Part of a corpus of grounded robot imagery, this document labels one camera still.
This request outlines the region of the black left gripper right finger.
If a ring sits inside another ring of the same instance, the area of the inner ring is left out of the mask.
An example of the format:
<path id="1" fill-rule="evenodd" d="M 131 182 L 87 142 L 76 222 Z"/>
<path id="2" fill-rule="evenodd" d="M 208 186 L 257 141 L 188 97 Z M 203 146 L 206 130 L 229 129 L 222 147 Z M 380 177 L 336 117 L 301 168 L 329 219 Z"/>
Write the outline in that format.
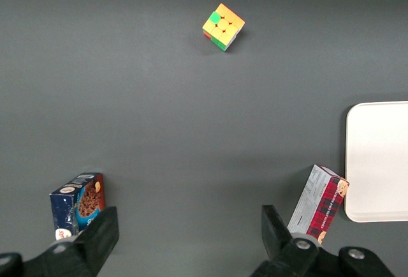
<path id="1" fill-rule="evenodd" d="M 273 205 L 261 210 L 261 235 L 268 260 L 253 276 L 393 276 L 372 251 L 346 246 L 327 252 L 307 234 L 291 234 Z"/>

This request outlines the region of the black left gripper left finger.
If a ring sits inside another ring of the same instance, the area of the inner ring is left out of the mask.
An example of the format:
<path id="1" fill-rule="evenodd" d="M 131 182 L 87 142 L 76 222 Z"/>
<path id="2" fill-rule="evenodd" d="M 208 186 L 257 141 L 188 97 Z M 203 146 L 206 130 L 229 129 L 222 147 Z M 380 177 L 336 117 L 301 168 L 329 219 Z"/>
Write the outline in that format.
<path id="1" fill-rule="evenodd" d="M 116 207 L 99 213 L 78 236 L 56 241 L 37 257 L 1 254 L 1 276 L 97 276 L 119 240 Z"/>

